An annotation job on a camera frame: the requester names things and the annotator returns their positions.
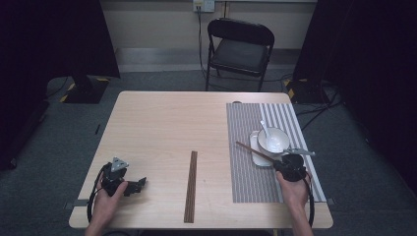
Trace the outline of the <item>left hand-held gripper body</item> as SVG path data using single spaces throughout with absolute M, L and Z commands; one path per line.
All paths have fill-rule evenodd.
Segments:
M 103 166 L 103 176 L 101 180 L 101 188 L 112 197 L 119 185 L 124 182 L 124 176 L 127 172 L 129 164 L 118 157 L 114 157 L 111 162 Z

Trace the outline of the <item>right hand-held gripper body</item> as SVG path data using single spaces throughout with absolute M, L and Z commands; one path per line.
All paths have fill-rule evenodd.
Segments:
M 301 154 L 286 152 L 282 157 L 281 174 L 286 181 L 298 182 L 306 177 L 312 180 L 304 165 L 304 158 Z

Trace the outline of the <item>single brown wooden chopstick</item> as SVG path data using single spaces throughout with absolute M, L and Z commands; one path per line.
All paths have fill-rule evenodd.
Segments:
M 267 161 L 269 161 L 269 162 L 271 162 L 271 163 L 274 163 L 274 162 L 275 162 L 275 160 L 274 160 L 274 159 L 272 159 L 272 158 L 270 158 L 269 156 L 267 156 L 267 155 L 265 155 L 265 154 L 261 153 L 261 152 L 260 152 L 260 151 L 258 151 L 258 150 L 255 150 L 255 149 L 253 149 L 253 148 L 251 148 L 251 147 L 248 147 L 248 146 L 246 146 L 246 145 L 244 145 L 244 144 L 242 144 L 242 143 L 240 143 L 240 142 L 235 142 L 235 144 L 236 144 L 236 145 L 238 145 L 238 146 L 240 146 L 241 148 L 244 148 L 244 149 L 246 149 L 246 150 L 248 150 L 248 151 L 252 152 L 252 153 L 255 153 L 256 155 L 260 156 L 261 158 L 263 158 L 263 159 L 265 159 L 265 160 L 267 160 Z

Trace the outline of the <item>row of brown chopsticks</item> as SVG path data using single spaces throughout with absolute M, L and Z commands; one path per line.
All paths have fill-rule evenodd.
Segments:
M 185 223 L 194 222 L 195 195 L 196 195 L 196 182 L 197 182 L 197 162 L 198 162 L 198 153 L 193 150 L 191 152 L 186 203 L 185 203 L 185 211 L 184 211 Z

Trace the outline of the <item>person's left hand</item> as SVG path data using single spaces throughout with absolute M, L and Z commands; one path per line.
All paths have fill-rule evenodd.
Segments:
M 112 220 L 120 199 L 124 196 L 128 183 L 123 181 L 117 188 L 113 196 L 102 189 L 102 177 L 99 177 L 97 183 L 97 194 L 94 200 L 94 207 L 92 211 L 92 219 L 89 224 L 91 228 L 96 230 L 103 229 Z

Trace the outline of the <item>person's right hand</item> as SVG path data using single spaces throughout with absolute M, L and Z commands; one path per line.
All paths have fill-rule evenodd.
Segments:
M 276 172 L 276 178 L 280 185 L 283 200 L 290 211 L 305 211 L 305 204 L 309 199 L 310 175 L 307 174 L 303 180 L 290 182 L 283 178 L 280 172 Z

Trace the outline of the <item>white square plate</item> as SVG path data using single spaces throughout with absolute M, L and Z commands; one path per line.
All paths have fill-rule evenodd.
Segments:
M 273 160 L 279 160 L 281 161 L 281 155 L 280 154 L 269 154 L 266 151 L 264 151 L 261 147 L 261 145 L 258 143 L 258 131 L 254 131 L 250 135 L 250 147 L 260 153 L 266 154 L 268 157 L 272 158 Z M 253 162 L 261 167 L 272 167 L 272 163 L 260 155 L 256 153 L 252 153 L 252 160 Z

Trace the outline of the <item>white round bowl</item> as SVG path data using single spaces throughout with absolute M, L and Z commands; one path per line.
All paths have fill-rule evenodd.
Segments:
M 268 128 L 269 136 L 264 130 L 258 132 L 257 142 L 261 151 L 268 155 L 283 153 L 289 148 L 289 137 L 278 128 Z

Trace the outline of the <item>white ceramic spoon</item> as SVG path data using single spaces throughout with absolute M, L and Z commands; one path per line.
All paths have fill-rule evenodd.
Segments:
M 268 127 L 266 125 L 266 122 L 264 120 L 261 120 L 260 123 L 261 123 L 262 128 L 265 132 L 267 148 L 271 148 L 272 146 L 269 144 L 269 131 L 268 131 Z

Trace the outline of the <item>grey striped placemat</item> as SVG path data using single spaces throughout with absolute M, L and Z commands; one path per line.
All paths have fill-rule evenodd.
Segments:
M 295 111 L 290 103 L 227 103 L 232 196 L 234 203 L 282 203 L 280 186 L 273 167 L 261 167 L 252 160 L 252 152 L 238 146 L 250 146 L 250 135 L 260 131 L 261 120 L 268 127 L 282 130 L 290 148 L 308 150 Z

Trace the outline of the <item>black stand base striped tape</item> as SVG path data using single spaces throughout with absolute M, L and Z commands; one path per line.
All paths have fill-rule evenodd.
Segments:
M 292 103 L 313 104 L 328 103 L 328 97 L 321 85 L 307 79 L 287 80 L 284 82 L 287 94 Z
M 107 79 L 75 76 L 73 83 L 60 99 L 63 103 L 98 104 L 109 84 Z

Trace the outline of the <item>black folding chair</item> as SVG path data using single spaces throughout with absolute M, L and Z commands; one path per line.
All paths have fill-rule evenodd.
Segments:
M 228 18 L 208 24 L 208 69 L 206 89 L 209 89 L 210 69 L 259 78 L 261 90 L 275 37 L 264 25 Z

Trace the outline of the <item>black curtain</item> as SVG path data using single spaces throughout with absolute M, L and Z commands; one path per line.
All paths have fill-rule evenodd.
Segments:
M 50 80 L 118 78 L 100 0 L 0 0 L 0 170 L 48 106 Z
M 337 84 L 417 195 L 417 0 L 317 0 L 294 78 Z

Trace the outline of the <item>white wall socket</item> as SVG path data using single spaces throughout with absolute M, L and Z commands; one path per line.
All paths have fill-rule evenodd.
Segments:
M 215 11 L 215 1 L 193 0 L 193 11 L 201 13 L 213 13 Z

